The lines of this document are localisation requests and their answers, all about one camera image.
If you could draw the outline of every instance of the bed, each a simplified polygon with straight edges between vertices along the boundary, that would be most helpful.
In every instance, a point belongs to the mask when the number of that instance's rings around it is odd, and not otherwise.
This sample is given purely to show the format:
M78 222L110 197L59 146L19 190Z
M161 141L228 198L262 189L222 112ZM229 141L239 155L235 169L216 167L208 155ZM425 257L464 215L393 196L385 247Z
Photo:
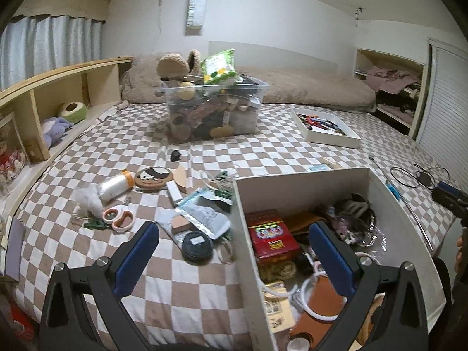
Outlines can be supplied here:
M337 73L338 65L294 51L241 42L210 41L208 53L235 48L238 73L270 85L264 103L293 103L348 112L375 112L375 91L359 79ZM134 58L126 74L122 97L132 103L162 103L156 73L159 56Z
M201 172L216 172L232 163L242 176L306 171L321 157L342 167L374 167L373 154L388 171L392 165L413 162L433 165L415 143L369 113L334 112L362 138L361 149L304 142L293 123L290 104L264 104L257 132L226 139L172 144L167 136L165 104L130 104L98 124L54 160L28 193L17 213L27 226L20 264L20 282L11 293L20 307L40 321L49 276L57 262L69 267L90 265L110 256L131 233L92 231L70 223L70 195L81 183L99 183L120 169L136 172L142 166L176 168L172 150L182 154L188 186L201 186ZM436 248L452 223L452 215L434 204L426 189L399 186ZM167 193L131 193L136 205L135 233L158 211L171 209ZM237 264L223 264L215 254L205 266L185 263L176 245L161 231L161 241L133 293L122 302L152 344L198 343L225 350L251 347L244 317ZM91 297L91 316L104 344L113 343Z

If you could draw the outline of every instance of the green snack bag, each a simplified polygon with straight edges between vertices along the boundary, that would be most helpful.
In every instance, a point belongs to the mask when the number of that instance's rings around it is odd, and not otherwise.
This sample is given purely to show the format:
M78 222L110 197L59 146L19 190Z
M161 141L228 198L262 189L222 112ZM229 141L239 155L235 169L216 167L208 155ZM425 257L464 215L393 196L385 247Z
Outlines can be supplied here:
M234 50L221 51L209 56L202 62L201 69L205 84L226 84L226 80L236 77Z

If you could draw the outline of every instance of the red box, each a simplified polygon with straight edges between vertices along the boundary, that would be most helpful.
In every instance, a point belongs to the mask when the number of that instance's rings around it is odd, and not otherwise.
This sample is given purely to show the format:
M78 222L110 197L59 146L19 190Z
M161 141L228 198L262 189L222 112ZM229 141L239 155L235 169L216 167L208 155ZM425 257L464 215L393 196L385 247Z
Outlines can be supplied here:
M300 246L275 209L245 215L250 239L259 265L270 265L294 258Z

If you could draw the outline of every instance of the purple plush toy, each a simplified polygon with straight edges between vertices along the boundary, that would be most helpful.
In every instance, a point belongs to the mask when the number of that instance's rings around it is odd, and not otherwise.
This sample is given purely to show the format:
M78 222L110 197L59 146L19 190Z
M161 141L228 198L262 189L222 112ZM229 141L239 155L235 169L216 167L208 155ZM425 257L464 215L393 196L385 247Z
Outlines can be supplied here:
M42 135L47 148L59 143L65 131L72 127L73 124L63 117L51 117L44 120L42 122Z

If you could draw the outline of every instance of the person's hand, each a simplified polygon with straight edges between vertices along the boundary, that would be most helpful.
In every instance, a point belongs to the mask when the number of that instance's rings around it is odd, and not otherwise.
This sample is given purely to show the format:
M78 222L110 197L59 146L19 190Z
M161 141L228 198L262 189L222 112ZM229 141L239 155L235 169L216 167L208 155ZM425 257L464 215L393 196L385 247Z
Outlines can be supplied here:
M460 264L462 263L462 259L463 259L463 253L462 253L463 238L461 236L457 240L457 247L459 249L458 249L457 257L455 259L455 267L454 267L456 273L459 272Z

